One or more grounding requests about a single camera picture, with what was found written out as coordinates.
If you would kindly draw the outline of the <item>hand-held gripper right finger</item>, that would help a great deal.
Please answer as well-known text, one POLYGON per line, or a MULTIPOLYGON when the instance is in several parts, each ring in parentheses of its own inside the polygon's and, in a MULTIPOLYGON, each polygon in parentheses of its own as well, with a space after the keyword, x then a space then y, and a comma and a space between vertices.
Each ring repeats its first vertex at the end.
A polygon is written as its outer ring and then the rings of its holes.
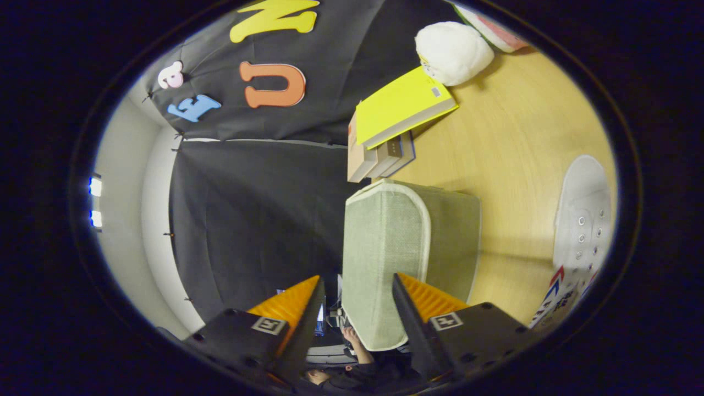
POLYGON ((430 383, 478 378, 539 341, 495 304, 470 306, 405 273, 394 274, 392 295, 415 371, 430 383))

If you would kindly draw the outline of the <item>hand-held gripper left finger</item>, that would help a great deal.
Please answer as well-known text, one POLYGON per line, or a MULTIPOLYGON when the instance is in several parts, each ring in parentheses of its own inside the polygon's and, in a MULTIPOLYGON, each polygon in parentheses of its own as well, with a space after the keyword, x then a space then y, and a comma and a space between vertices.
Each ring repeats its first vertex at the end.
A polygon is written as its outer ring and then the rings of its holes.
POLYGON ((246 385, 295 388, 324 299, 323 280, 312 276, 248 310, 222 311, 184 344, 246 385))

